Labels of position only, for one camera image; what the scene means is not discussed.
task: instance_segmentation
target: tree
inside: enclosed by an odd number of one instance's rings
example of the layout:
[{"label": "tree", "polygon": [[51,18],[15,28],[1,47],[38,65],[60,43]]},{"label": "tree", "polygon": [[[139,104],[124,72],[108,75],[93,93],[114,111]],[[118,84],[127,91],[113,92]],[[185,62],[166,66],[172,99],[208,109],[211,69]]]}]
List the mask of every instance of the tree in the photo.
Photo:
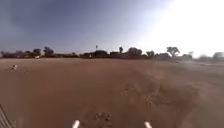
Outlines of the tree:
[{"label": "tree", "polygon": [[107,51],[104,51],[104,50],[97,50],[93,52],[92,55],[93,57],[96,57],[96,58],[106,58],[109,56]]},{"label": "tree", "polygon": [[128,49],[127,54],[129,58],[141,58],[142,50],[131,47]]},{"label": "tree", "polygon": [[44,47],[44,56],[45,57],[54,57],[54,50],[49,47]]},{"label": "tree", "polygon": [[148,58],[153,58],[155,55],[154,51],[150,51],[150,52],[147,51],[146,54],[147,54]]},{"label": "tree", "polygon": [[16,58],[23,58],[24,57],[24,52],[22,50],[17,50],[14,53],[14,55],[15,55]]},{"label": "tree", "polygon": [[201,56],[199,57],[199,60],[200,60],[200,61],[211,61],[211,58],[208,57],[208,56],[206,56],[206,55],[201,55]]},{"label": "tree", "polygon": [[123,48],[122,47],[119,47],[119,53],[121,54],[123,52]]},{"label": "tree", "polygon": [[34,55],[34,56],[40,56],[40,55],[41,55],[41,49],[37,49],[37,48],[34,49],[34,50],[33,50],[33,55]]},{"label": "tree", "polygon": [[220,61],[220,60],[224,59],[224,53],[223,52],[216,52],[216,53],[214,53],[212,58],[215,61]]},{"label": "tree", "polygon": [[177,53],[180,53],[177,47],[167,47],[166,51],[170,53],[172,57],[175,57]]}]

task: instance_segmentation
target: bare ground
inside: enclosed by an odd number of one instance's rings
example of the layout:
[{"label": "bare ground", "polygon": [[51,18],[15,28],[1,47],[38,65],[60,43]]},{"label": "bare ground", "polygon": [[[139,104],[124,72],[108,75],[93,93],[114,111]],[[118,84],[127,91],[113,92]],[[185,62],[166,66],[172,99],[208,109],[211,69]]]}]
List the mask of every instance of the bare ground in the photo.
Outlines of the bare ground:
[{"label": "bare ground", "polygon": [[223,128],[223,84],[220,65],[0,60],[0,104],[17,128]]}]

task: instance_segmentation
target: dry field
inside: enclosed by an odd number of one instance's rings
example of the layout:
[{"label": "dry field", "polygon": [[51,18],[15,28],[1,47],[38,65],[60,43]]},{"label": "dry field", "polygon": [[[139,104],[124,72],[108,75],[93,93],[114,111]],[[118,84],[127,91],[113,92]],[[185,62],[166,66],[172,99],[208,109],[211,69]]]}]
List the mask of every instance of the dry field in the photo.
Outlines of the dry field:
[{"label": "dry field", "polygon": [[224,128],[223,98],[222,65],[0,60],[0,104],[17,128]]}]

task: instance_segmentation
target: white stake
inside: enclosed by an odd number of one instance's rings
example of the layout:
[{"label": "white stake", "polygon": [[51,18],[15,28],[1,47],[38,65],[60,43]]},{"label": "white stake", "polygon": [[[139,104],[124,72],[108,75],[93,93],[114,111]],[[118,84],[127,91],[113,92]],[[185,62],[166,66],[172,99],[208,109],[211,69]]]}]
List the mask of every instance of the white stake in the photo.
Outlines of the white stake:
[{"label": "white stake", "polygon": [[76,121],[74,122],[72,128],[78,128],[78,127],[79,127],[79,124],[80,124],[79,120],[76,120]]}]

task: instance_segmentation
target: bush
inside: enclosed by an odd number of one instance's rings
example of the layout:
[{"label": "bush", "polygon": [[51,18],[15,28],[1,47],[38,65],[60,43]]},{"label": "bush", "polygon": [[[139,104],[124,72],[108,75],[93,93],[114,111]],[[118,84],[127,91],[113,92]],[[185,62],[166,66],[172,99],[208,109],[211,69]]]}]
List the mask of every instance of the bush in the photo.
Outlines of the bush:
[{"label": "bush", "polygon": [[135,47],[131,47],[128,49],[127,54],[128,54],[128,58],[130,59],[141,58],[142,50],[137,49]]}]

